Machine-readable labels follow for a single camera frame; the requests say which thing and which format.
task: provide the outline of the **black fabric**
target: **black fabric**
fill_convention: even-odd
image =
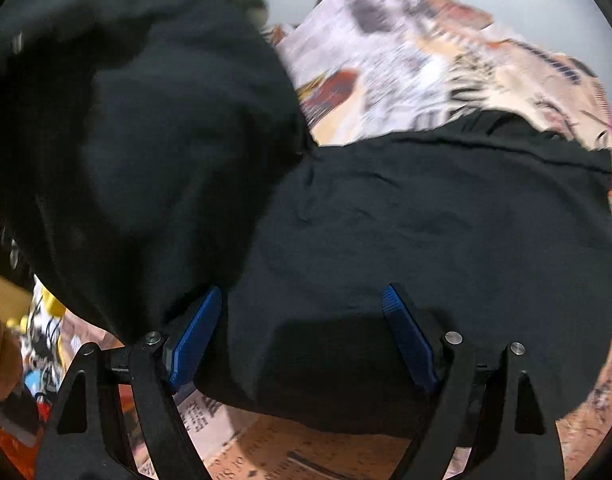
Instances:
[[[563,416],[612,335],[610,187],[608,152],[503,112],[315,150],[258,222],[196,384],[322,430],[416,434],[433,401],[380,310],[400,282],[489,368],[523,343]]]
[[[382,319],[399,282],[483,365],[523,343],[558,416],[584,400],[612,335],[608,152],[503,112],[308,139],[275,54],[220,0],[0,13],[0,218],[76,314],[130,343],[214,283],[205,394],[414,436],[433,401]]]
[[[225,0],[0,10],[0,218],[64,304],[126,343],[235,280],[310,143],[275,52]]]

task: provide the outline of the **human hand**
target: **human hand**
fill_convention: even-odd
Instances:
[[[21,377],[22,355],[19,341],[0,321],[0,400],[8,397]]]

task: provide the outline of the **black mount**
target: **black mount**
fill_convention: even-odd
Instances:
[[[424,319],[428,311],[415,309],[410,300],[398,306],[409,317],[393,319],[419,319],[415,334],[424,340],[402,349],[403,354],[410,348],[427,352],[432,366],[441,368],[436,376],[442,380],[436,392],[429,393],[436,409],[425,436],[410,444],[390,480],[441,480],[467,416],[477,359],[469,341],[455,332],[445,334],[438,323]],[[146,478],[137,472],[129,449],[118,384],[132,385],[144,440],[160,480],[210,480],[173,402],[170,370],[164,364],[167,340],[176,340],[175,334],[185,329],[177,325],[173,323],[176,329],[168,334],[151,332],[132,347],[101,351],[94,343],[82,346],[52,410],[36,480]],[[502,352],[499,368],[486,382],[466,470],[456,479],[564,479],[555,421],[535,394],[531,369],[530,349],[513,343]]]

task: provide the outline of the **metal screw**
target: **metal screw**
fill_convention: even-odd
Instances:
[[[95,343],[86,343],[81,347],[82,355],[91,355],[95,351]]]
[[[161,334],[159,332],[148,332],[146,334],[146,344],[147,345],[156,345],[161,341]]]
[[[524,355],[526,353],[526,347],[521,343],[510,343],[510,349],[515,355]]]
[[[448,341],[451,345],[458,345],[464,341],[462,334],[459,332],[446,332],[444,339],[446,339],[446,341]]]

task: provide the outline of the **blue gripper pad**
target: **blue gripper pad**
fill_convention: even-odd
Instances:
[[[435,373],[433,349],[392,285],[382,294],[382,314],[413,382],[429,393],[434,392],[439,379]]]
[[[200,303],[199,307],[188,327],[177,340],[171,341],[175,346],[164,358],[169,371],[168,382],[174,390],[193,380],[222,313],[222,292],[212,286],[197,303]]]

